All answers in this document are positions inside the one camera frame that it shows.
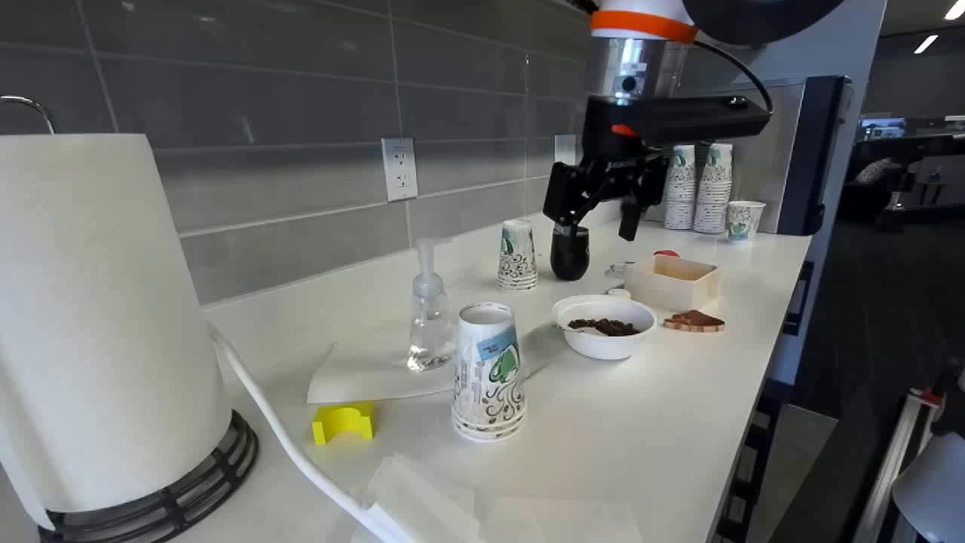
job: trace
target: black cup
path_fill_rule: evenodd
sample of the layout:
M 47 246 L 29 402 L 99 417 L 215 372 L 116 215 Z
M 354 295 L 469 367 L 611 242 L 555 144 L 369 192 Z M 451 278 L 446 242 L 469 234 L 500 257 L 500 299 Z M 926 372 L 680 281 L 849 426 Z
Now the black cup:
M 585 227 L 555 227 L 552 234 L 552 273 L 558 281 L 580 281 L 590 266 L 590 234 Z

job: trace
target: paper towel roll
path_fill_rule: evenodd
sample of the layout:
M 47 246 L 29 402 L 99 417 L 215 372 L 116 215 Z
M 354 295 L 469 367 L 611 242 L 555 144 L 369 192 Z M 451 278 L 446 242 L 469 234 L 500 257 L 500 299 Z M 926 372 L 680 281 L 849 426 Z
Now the paper towel roll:
M 144 135 L 0 140 L 0 253 L 0 462 L 32 523 L 193 471 L 230 405 Z

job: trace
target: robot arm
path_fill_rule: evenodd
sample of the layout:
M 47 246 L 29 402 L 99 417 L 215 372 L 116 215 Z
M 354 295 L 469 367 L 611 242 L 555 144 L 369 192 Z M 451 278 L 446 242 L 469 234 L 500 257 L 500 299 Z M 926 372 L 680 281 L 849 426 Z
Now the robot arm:
M 670 144 L 753 135 L 769 109 L 745 96 L 670 96 L 695 37 L 684 0 L 605 0 L 590 34 L 596 87 L 585 107 L 583 162 L 552 166 L 541 215 L 558 236 L 576 236 L 596 204 L 623 200 L 621 238 L 633 242 L 643 213 L 664 196 Z

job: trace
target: black base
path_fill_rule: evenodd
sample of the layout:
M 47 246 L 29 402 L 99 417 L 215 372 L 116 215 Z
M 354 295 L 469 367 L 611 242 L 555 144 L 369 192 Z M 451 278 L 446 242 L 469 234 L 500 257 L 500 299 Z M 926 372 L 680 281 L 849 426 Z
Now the black base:
M 252 428 L 233 415 L 233 426 L 218 449 L 179 483 L 92 513 L 54 513 L 47 511 L 57 532 L 39 529 L 42 543 L 116 543 L 116 540 L 172 540 L 207 513 L 215 513 L 259 459 L 259 437 Z

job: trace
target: white cup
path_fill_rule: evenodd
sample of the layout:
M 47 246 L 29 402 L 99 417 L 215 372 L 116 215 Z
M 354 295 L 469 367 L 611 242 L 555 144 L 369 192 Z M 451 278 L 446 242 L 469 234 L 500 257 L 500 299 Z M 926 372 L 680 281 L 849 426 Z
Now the white cup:
M 500 283 L 503 289 L 537 286 L 533 227 L 525 222 L 503 222 L 500 227 Z
M 753 238 L 763 210 L 766 204 L 753 204 L 753 200 L 726 204 L 726 238 L 728 242 Z
M 450 419 L 451 433 L 474 445 L 493 445 L 520 428 L 520 354 L 509 305 L 482 301 L 459 310 Z

